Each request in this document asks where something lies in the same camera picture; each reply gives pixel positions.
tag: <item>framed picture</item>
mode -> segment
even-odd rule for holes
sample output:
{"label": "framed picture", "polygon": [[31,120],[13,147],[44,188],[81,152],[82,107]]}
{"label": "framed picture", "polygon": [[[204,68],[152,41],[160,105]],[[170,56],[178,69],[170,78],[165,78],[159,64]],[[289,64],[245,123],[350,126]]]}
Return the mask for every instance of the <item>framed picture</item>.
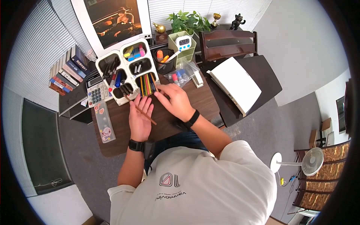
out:
{"label": "framed picture", "polygon": [[147,0],[71,0],[98,57],[151,34]]}

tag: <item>green leaves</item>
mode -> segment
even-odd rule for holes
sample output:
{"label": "green leaves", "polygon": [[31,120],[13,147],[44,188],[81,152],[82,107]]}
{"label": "green leaves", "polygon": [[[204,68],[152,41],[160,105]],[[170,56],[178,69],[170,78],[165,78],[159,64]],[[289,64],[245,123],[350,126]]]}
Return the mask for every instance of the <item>green leaves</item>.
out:
{"label": "green leaves", "polygon": [[167,20],[172,21],[172,33],[187,31],[189,35],[192,35],[194,32],[210,30],[210,23],[207,18],[201,17],[196,11],[189,14],[189,12],[180,10],[177,14],[169,14]]}

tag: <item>gold trophy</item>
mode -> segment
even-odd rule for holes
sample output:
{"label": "gold trophy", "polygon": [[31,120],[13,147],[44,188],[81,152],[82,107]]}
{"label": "gold trophy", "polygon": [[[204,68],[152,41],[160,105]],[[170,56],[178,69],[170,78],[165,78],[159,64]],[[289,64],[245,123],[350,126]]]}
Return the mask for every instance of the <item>gold trophy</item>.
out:
{"label": "gold trophy", "polygon": [[153,23],[155,26],[155,44],[163,44],[167,42],[166,27],[162,24]]}
{"label": "gold trophy", "polygon": [[218,13],[214,13],[214,14],[212,15],[212,17],[214,18],[214,22],[212,22],[212,23],[210,24],[210,27],[211,27],[211,29],[216,30],[216,29],[217,29],[216,21],[221,18],[221,15],[218,14]]}

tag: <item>green desk organizer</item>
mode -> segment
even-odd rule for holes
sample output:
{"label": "green desk organizer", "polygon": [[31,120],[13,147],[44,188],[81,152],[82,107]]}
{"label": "green desk organizer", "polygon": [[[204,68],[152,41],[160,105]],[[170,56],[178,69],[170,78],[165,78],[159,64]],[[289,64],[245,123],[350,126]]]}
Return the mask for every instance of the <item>green desk organizer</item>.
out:
{"label": "green desk organizer", "polygon": [[[177,52],[179,49],[177,48],[177,46],[175,44],[175,40],[178,37],[185,36],[185,35],[189,35],[189,34],[186,31],[180,31],[178,33],[170,34],[168,36],[169,49],[172,49],[172,50],[174,50],[174,52]],[[192,60],[194,52],[195,52],[195,47],[196,47],[196,41],[193,38],[191,38],[191,47],[186,50],[181,51],[180,54],[176,57],[176,68],[179,67],[180,61],[182,59],[186,59],[188,62],[190,62]]]}

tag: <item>electric fan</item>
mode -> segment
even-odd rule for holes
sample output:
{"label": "electric fan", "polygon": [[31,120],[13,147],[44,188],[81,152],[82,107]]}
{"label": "electric fan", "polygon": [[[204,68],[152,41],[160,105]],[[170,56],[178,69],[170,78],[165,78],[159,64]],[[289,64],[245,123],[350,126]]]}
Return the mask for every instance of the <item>electric fan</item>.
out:
{"label": "electric fan", "polygon": [[282,162],[280,152],[276,152],[271,158],[270,169],[276,173],[281,165],[286,166],[301,166],[302,171],[306,176],[316,174],[324,162],[324,153],[321,148],[310,149],[302,159],[302,162]]}

